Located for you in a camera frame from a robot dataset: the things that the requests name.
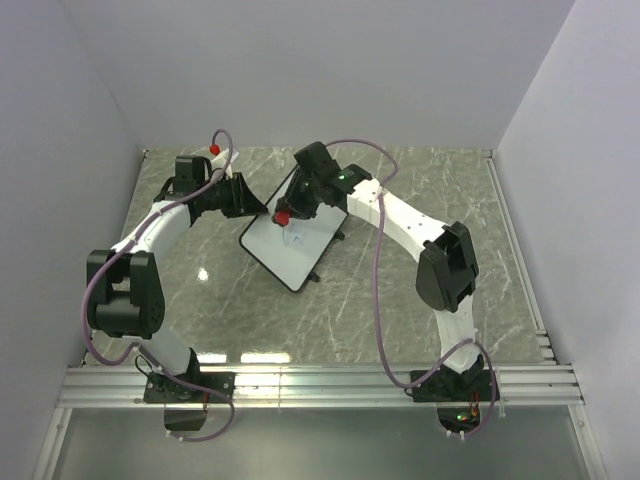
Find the red bone-shaped eraser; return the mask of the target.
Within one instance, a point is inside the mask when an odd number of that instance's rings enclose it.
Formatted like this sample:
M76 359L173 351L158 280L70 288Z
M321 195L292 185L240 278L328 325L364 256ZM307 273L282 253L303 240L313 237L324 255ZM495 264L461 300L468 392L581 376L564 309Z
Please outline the red bone-shaped eraser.
M291 213L289 211L276 211L271 219L272 222L279 227L286 227L290 223Z

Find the small white whiteboard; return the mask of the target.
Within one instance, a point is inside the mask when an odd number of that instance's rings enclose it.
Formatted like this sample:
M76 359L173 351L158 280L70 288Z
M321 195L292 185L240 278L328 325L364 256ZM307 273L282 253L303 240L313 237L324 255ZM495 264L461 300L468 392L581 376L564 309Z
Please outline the small white whiteboard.
M239 245L289 291L297 293L309 280L319 281L316 266L330 243L342 238L347 214L321 204L311 220L291 219L285 227L274 224L271 215L293 176L291 170L268 199L268 213L251 220L240 234Z

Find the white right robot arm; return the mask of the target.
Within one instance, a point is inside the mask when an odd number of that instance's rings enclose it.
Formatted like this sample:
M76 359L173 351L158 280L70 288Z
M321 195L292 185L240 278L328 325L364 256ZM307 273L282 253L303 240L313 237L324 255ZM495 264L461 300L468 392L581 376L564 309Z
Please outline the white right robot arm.
M417 263L415 288L435 315L444 372L441 386L455 400L466 398L489 358L476 340L473 295L479 266L469 229L446 224L392 194L391 175L377 179L358 165L341 167L328 145L316 141L294 155L296 167L276 202L274 224L311 220L320 206L335 207L377 227L380 239L400 245Z

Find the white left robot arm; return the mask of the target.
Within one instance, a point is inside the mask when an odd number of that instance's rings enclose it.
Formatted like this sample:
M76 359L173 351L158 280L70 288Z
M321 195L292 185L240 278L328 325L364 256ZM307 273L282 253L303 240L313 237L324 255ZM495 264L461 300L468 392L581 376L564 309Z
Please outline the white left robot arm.
M159 260L206 212L227 218L266 213L241 173L231 168L235 150L212 145L207 157L181 155L174 174L154 197L143 220L123 240L87 258L81 311L85 334L126 338L128 353L150 365L147 384L180 402L211 390L195 351L164 326L165 298Z

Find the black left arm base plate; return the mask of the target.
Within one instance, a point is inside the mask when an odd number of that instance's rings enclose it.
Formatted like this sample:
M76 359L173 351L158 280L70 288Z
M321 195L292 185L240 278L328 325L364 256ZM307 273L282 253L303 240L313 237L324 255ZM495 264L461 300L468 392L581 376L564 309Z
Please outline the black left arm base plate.
M143 395L147 404L195 404L225 403L231 399L235 387L235 374L231 372L204 373L198 379L198 385L214 390L222 398L192 387L185 387L158 373L148 375Z

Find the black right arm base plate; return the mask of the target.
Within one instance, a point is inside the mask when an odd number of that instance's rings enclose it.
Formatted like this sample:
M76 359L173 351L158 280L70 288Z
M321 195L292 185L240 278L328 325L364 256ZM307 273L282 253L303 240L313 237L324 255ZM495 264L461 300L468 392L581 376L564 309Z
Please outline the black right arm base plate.
M492 391L493 381L488 370L457 374L442 367L429 379L407 389L405 393L417 403L470 403L472 400L490 401Z

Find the aluminium mounting rail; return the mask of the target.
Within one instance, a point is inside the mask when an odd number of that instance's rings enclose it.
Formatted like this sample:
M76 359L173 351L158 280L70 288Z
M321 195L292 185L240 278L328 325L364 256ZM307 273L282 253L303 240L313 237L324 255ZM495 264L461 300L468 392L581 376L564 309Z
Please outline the aluminium mounting rail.
M206 365L207 373L235 375L238 408L392 408L414 404L374 364ZM572 367L497 366L500 402L505 406L573 406L584 398ZM145 408L145 377L132 366L86 366L67 370L59 408Z

